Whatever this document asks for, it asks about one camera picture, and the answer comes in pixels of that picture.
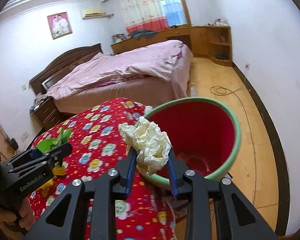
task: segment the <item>red bedspread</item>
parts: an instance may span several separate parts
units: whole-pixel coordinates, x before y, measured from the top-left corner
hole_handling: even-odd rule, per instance
[[[37,190],[29,196],[37,218],[74,179],[97,179],[102,173],[114,168],[118,160],[125,158],[126,144],[121,139],[118,124],[135,124],[144,114],[144,109],[142,104],[117,98],[86,110],[63,123],[66,129],[73,129],[69,139],[73,151],[64,158],[67,174],[59,177],[54,187],[49,190]],[[39,136],[33,146],[43,139],[57,138],[61,126],[59,124]],[[165,199],[156,194],[159,191],[136,172],[130,198],[116,201],[118,240],[173,239],[173,215]],[[92,202],[90,200],[86,240],[90,234]]]

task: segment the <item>crumpled paper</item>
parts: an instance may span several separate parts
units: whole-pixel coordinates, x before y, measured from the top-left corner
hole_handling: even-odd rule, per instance
[[[137,128],[123,123],[119,124],[119,132],[128,145],[126,153],[131,146],[137,151],[137,168],[142,175],[150,176],[167,164],[171,142],[156,123],[141,116]]]

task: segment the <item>window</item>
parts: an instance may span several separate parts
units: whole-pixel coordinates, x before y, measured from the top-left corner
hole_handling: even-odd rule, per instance
[[[161,0],[161,4],[169,26],[187,24],[181,0]]]

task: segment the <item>screw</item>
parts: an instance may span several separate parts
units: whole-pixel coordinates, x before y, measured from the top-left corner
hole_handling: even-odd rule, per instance
[[[81,180],[80,179],[75,179],[74,181],[72,181],[72,185],[73,186],[79,186],[81,184]]]
[[[225,185],[230,185],[231,184],[231,179],[223,178],[222,183],[225,184]]]
[[[186,175],[187,176],[194,176],[195,172],[193,170],[187,170]]]
[[[109,170],[109,171],[108,171],[108,174],[109,174],[111,177],[113,177],[113,176],[115,176],[115,175],[118,174],[118,171],[115,170],[115,169],[112,169],[112,170]]]

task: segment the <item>air conditioner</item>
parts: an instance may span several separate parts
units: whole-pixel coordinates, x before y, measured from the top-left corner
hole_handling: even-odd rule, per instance
[[[84,9],[81,12],[82,19],[90,18],[110,18],[113,14],[108,15],[103,9]]]

